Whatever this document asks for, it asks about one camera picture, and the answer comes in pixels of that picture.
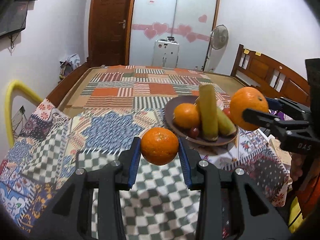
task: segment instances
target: door handle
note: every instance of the door handle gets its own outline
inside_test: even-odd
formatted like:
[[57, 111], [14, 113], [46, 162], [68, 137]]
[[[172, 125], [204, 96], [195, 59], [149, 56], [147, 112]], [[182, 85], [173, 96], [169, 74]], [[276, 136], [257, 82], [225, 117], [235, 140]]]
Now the door handle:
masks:
[[123, 20], [123, 22], [119, 22], [119, 24], [122, 24], [122, 28], [125, 29], [126, 20]]

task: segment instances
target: heart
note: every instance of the heart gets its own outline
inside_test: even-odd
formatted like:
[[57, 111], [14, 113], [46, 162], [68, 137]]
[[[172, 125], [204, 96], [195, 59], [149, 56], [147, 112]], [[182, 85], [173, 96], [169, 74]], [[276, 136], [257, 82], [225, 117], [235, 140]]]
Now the heart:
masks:
[[190, 25], [179, 24], [178, 26], [178, 34], [185, 37], [188, 33], [191, 33], [192, 27]]
[[188, 33], [186, 38], [191, 43], [197, 39], [197, 35], [195, 33]]
[[199, 22], [201, 22], [201, 23], [206, 23], [206, 22], [207, 22], [207, 19], [208, 19], [208, 17], [207, 17], [206, 14], [204, 14], [204, 15], [202, 15], [202, 16], [200, 16], [200, 17], [198, 18]]
[[144, 31], [143, 31], [144, 35], [149, 39], [151, 40], [152, 38], [154, 38], [158, 32], [157, 30], [155, 29], [149, 29], [149, 28], [146, 28]]
[[152, 28], [155, 29], [158, 32], [158, 35], [162, 35], [166, 33], [169, 30], [169, 25], [167, 23], [159, 23], [159, 22], [154, 22], [152, 24]]

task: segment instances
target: bedspread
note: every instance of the bedspread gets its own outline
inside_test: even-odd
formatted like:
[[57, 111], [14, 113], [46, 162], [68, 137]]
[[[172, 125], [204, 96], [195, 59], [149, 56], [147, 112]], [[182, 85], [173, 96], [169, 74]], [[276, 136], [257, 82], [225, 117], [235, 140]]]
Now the bedspread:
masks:
[[[70, 119], [44, 100], [0, 165], [0, 196], [9, 215], [28, 234], [76, 168], [100, 169], [128, 149], [134, 136], [141, 137], [151, 127], [166, 127], [163, 108], [168, 100], [197, 95], [202, 83], [212, 82], [201, 72], [184, 69], [103, 67], [69, 105], [81, 110], [77, 116]], [[217, 98], [228, 106], [230, 97], [213, 85]], [[192, 143], [190, 147], [219, 168], [242, 167], [274, 205], [284, 204], [287, 172], [259, 130], [240, 129], [237, 139], [225, 147]], [[95, 190], [91, 228], [95, 238], [97, 196]], [[141, 157], [135, 185], [129, 192], [121, 191], [120, 197], [128, 239], [194, 239], [200, 193], [186, 189], [178, 157], [164, 166]], [[225, 208], [223, 214], [227, 237]]]

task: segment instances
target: orange fruit held by gripper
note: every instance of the orange fruit held by gripper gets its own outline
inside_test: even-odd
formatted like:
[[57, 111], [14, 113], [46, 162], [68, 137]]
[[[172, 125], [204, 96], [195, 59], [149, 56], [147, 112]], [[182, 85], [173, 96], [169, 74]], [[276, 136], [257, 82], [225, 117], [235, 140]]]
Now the orange fruit held by gripper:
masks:
[[165, 165], [177, 155], [179, 141], [173, 132], [166, 128], [155, 127], [141, 138], [142, 156], [155, 165]]
[[230, 115], [234, 124], [247, 131], [257, 130], [258, 126], [243, 120], [242, 112], [246, 108], [269, 113], [268, 102], [262, 93], [253, 87], [240, 88], [231, 98]]
[[184, 129], [200, 126], [200, 113], [196, 105], [182, 103], [173, 112], [173, 122]]

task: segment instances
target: white wardrobe door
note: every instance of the white wardrobe door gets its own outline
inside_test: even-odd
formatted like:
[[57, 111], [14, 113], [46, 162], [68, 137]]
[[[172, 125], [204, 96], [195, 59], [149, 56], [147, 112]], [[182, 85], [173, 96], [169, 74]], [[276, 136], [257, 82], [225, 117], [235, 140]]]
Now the white wardrobe door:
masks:
[[130, 65], [151, 66], [156, 40], [171, 36], [177, 0], [134, 0]]
[[217, 0], [178, 0], [174, 20], [175, 40], [180, 44], [178, 68], [198, 69], [209, 46]]

